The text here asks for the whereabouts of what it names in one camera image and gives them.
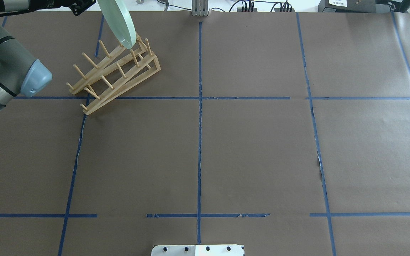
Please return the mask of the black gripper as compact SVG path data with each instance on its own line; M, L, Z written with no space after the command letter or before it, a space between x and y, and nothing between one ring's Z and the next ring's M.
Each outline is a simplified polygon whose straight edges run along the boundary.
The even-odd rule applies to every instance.
M28 10L58 9L70 7L73 4L75 0L30 0Z

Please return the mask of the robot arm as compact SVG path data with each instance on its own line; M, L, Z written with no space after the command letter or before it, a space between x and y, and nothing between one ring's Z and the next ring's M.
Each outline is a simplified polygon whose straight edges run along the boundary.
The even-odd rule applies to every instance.
M0 17L36 10L80 7L74 0L0 0ZM19 94L32 97L52 81L52 73L0 24L0 111Z

